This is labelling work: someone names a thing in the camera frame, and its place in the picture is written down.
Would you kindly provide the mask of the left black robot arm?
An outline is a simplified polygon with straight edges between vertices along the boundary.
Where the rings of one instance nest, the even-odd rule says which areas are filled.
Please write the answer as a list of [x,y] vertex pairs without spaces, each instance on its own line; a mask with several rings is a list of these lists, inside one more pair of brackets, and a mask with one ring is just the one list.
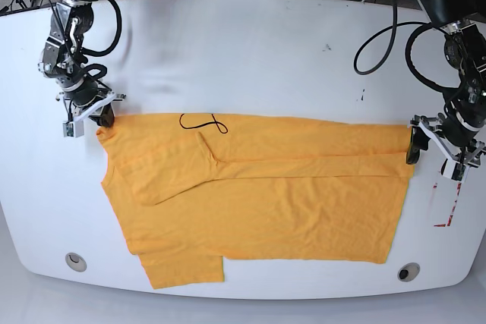
[[[458,154],[445,155],[458,165],[477,165],[485,153],[484,144],[475,139],[485,126],[485,37],[471,18],[485,15],[485,0],[418,0],[429,18],[406,43],[406,63],[412,74],[425,86],[442,94],[444,113],[437,118],[419,118],[411,139],[409,163],[416,163],[430,138],[447,140],[459,149]],[[457,87],[443,87],[420,74],[412,62],[412,47],[427,30],[444,33],[444,56],[459,75]]]

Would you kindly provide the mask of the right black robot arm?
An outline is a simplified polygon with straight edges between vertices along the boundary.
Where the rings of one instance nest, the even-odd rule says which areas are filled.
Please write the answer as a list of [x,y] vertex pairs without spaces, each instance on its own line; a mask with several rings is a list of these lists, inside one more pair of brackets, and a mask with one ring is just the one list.
[[84,34],[94,21],[92,4],[98,0],[59,0],[50,3],[52,16],[49,36],[39,63],[39,71],[53,79],[62,90],[63,104],[68,114],[66,128],[74,134],[74,123],[89,118],[100,127],[111,127],[115,116],[112,101],[115,93],[103,83],[107,67],[89,64],[88,58],[110,54],[122,33],[122,14],[115,0],[106,0],[115,11],[115,36],[102,51],[83,47]]

